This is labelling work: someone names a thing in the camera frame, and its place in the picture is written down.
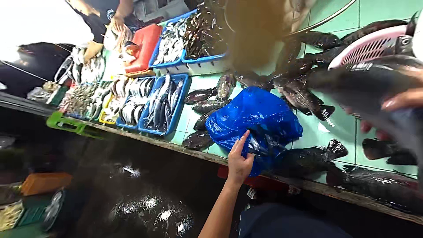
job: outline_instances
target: person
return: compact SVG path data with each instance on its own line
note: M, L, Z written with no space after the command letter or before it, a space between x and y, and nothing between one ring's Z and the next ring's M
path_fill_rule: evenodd
M241 151L250 131L235 142L228 156L228 178L214 204L199 238L229 237L236 197L244 180L251 172L254 155L244 158ZM313 218L309 214L282 204L265 203L241 214L240 238L263 237L343 237L351 236L339 227Z

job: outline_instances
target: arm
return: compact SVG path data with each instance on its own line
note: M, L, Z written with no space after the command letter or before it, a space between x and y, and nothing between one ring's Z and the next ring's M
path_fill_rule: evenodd
M242 183L253 167L254 155L248 154L246 159L241 156L242 148L249 134L250 131L247 130L241 139L235 142L229 153L228 179L198 236L199 238L229 237L236 197Z

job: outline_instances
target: fish pile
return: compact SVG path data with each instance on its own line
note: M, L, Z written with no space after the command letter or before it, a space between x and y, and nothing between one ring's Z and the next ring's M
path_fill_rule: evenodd
M194 125L196 132L189 135L182 142L182 146L188 149L204 149L214 143L206 130L206 121L212 113L231 101L229 96L235 86L236 80L233 74L224 74L219 78L215 88L194 90L185 97L184 103L192 105L193 111L201 114L201 117Z
M129 97L126 103L119 110L119 116L126 125L134 126L138 124L141 113L153 88L154 81L153 77L139 77L127 82L122 87L129 91Z
M222 39L224 24L219 24L217 20L217 14L223 15L224 10L214 7L214 4L214 1L200 3L197 12L187 18L183 37L186 59L220 55L228 49L226 41Z
M181 18L177 22L169 22L166 30L160 35L159 53L154 65L174 62L182 55L184 50L184 39L187 29L186 18Z
M170 75L165 76L165 80L160 85L155 86L148 99L148 107L145 109L148 115L143 120L146 128L160 132L167 132L179 96L182 92L183 80L178 83Z

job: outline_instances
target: silver fish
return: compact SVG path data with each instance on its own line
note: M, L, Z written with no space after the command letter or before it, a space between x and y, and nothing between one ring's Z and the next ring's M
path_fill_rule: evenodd
M339 103L378 128L389 132L417 158L419 187L423 188L423 110L403 108L396 111L381 109L386 99L408 89L423 87L417 78L397 69L423 70L423 62L405 55L393 55L346 65L308 77L307 85L327 93Z

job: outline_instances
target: small fish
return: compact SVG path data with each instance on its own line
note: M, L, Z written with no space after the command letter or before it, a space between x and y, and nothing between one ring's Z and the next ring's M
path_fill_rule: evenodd
M204 101L212 96L213 89L199 89L194 90L185 97L184 103L191 105L199 101Z
M253 71L235 71L233 76L243 87L256 86L266 91L273 88L272 79L267 76L259 76Z
M206 121L207 121L207 119L210 117L210 115L213 113L213 112L215 112L215 111L217 111L217 110L219 110L220 108L216 108L216 109L213 109L213 110L211 110L210 112L208 112L208 113L206 113L206 114L204 114L204 115L202 115L197 121L196 121L196 123L195 123L195 125L194 125L194 130L205 130L206 129Z
M387 160L388 164L417 165L414 155L394 141L377 141L366 138L363 140L363 151L369 160L390 157Z
M189 135L185 140L182 142L182 146L188 149L196 149L201 150L205 149L209 146L214 144L213 140L211 139L209 132L204 130L198 130L193 134Z
M230 101L231 101L231 99L225 100L225 101L218 101L218 100L200 101L200 102L196 102L194 105L192 105L192 109L197 113L206 114L213 109L217 109L217 108L221 108L221 107L225 106Z
M388 27L406 25L406 24L407 22L401 21L401 20L386 20L386 21L373 22L359 30L356 30L355 32L352 32L342 37L341 42L342 44L349 45L353 43L354 41L360 39L361 37L366 36L375 31L382 30Z
M339 38L331 33L319 31L307 31L298 36L298 39L306 44L312 45L322 50L332 49L340 45Z
M342 171L330 161L347 155L348 150L336 139L330 140L327 147L289 149L275 160L275 172L288 177L304 177L323 171L339 175Z
M335 59L336 56L341 54L341 52L346 48L347 46L338 46L329 50L325 50L320 53L312 54L312 53L306 53L304 55L304 58L310 58L314 62L315 65L325 65L329 66L330 62L332 62L333 59Z
M418 177L423 188L423 110L381 109L381 103L386 99L408 89L423 87L421 80L400 73L398 68L423 70L423 62L405 55L386 56L317 72L308 77L307 85L351 108L372 125L388 131L403 148L410 149L417 158Z
M231 91L236 86L236 80L233 74L222 75L217 82L216 100L224 101L229 98Z
M343 169L346 172L341 174L343 188L369 196L391 208L423 214L422 194L417 191L417 180L352 165L344 165Z
M280 94L307 116L314 114L319 120L326 121L335 111L334 106L323 105L322 100L304 88L297 80L288 82L275 80L275 86Z

